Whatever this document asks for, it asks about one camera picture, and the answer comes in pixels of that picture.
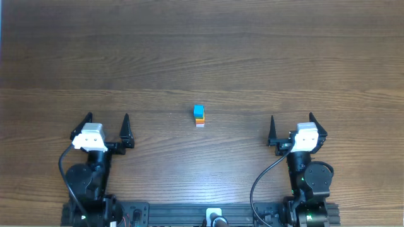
black metal frame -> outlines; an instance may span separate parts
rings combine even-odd
[[[285,197],[282,203],[257,202],[254,207],[259,216],[273,227],[281,226],[329,226],[339,225],[339,210],[336,204],[327,204],[329,186],[333,176],[330,165],[312,162],[310,154],[317,152],[325,142],[327,132],[310,113],[309,119],[318,128],[318,145],[313,151],[294,152],[287,156],[290,182],[294,196]],[[85,123],[92,122],[92,113],[73,130],[70,139],[77,136]],[[276,146],[275,154],[284,155],[293,144],[293,135],[288,139],[276,138],[275,121],[271,117],[268,145]],[[134,136],[126,114],[120,133],[121,143],[105,143],[107,152],[89,151],[85,164],[72,166],[67,174],[69,185],[85,207],[87,221],[92,226],[109,227],[122,219],[134,227],[146,226],[206,226],[207,208],[221,208],[222,216],[230,226],[258,227],[264,225],[254,217],[250,204],[149,204],[147,202],[119,202],[114,195],[106,194],[110,162],[113,154],[125,155],[126,148],[134,147]],[[71,199],[63,206],[61,226],[86,226],[77,205]]]

white connector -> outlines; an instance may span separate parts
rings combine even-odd
[[[295,143],[291,152],[312,151],[318,142],[318,130],[314,122],[297,124]]]
[[[72,144],[75,149],[83,148],[86,151],[108,151],[104,145],[105,135],[100,123],[86,123],[74,139]]]

blue block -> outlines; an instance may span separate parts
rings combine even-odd
[[[195,105],[194,107],[194,117],[203,117],[203,112],[205,111],[202,105]]]

brown wooden surface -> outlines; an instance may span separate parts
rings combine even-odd
[[[88,111],[136,134],[109,192],[164,203],[248,202],[270,116],[286,136],[312,111],[342,224],[403,224],[404,1],[3,0],[2,23],[0,224],[59,224]],[[282,163],[255,200],[286,195]]]

wood grain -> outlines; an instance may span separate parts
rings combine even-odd
[[[403,26],[399,0],[3,0],[0,224],[59,224],[57,160],[91,111],[111,141],[128,113],[136,137],[109,192],[159,203],[247,203],[276,160],[270,116],[286,136],[314,112],[342,224],[402,225]],[[289,195],[285,169],[256,201]]]

